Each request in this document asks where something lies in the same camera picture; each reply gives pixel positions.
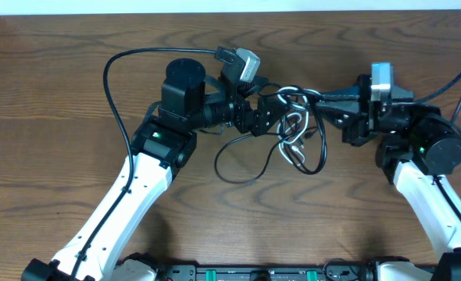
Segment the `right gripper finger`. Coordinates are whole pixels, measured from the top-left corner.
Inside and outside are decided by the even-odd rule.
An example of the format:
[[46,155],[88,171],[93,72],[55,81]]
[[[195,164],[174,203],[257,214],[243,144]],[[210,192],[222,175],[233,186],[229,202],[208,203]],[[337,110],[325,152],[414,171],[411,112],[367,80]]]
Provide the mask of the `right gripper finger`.
[[360,86],[352,86],[336,91],[321,92],[324,101],[357,101],[360,97]]
[[357,101],[320,101],[316,104],[316,109],[325,120],[338,129],[349,128],[362,120]]

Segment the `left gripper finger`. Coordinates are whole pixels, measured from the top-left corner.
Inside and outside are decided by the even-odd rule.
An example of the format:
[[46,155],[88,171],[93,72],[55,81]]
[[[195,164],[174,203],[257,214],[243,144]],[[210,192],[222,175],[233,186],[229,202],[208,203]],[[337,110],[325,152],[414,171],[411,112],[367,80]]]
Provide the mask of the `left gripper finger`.
[[255,76],[254,80],[250,83],[250,87],[245,91],[245,97],[250,97],[254,94],[257,94],[260,97],[263,97],[263,90],[270,86],[270,81],[264,76]]
[[254,137],[266,134],[289,110],[288,105],[276,98],[259,98],[250,133]]

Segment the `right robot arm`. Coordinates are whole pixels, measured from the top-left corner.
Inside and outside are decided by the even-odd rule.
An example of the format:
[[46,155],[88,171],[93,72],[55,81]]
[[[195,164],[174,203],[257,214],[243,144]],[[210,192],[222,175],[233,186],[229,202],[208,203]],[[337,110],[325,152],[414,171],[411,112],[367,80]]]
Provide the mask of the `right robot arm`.
[[361,75],[352,87],[323,92],[312,110],[340,129],[346,144],[381,138],[376,165],[407,200],[438,256],[432,272],[406,258],[375,258],[359,279],[461,280],[461,199],[447,179],[461,163],[461,129],[390,74]]

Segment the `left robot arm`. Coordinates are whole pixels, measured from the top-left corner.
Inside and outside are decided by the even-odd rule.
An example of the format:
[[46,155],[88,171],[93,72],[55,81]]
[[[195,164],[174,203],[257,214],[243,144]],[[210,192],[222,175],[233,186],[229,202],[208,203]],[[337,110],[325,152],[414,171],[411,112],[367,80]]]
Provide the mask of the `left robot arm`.
[[266,79],[241,59],[226,63],[218,79],[194,59],[166,68],[161,101],[152,105],[128,146],[120,174],[76,236],[49,263],[33,259],[23,280],[111,280],[123,249],[141,220],[187,164],[197,131],[231,123],[253,137],[267,133],[287,111],[276,98],[247,97]]

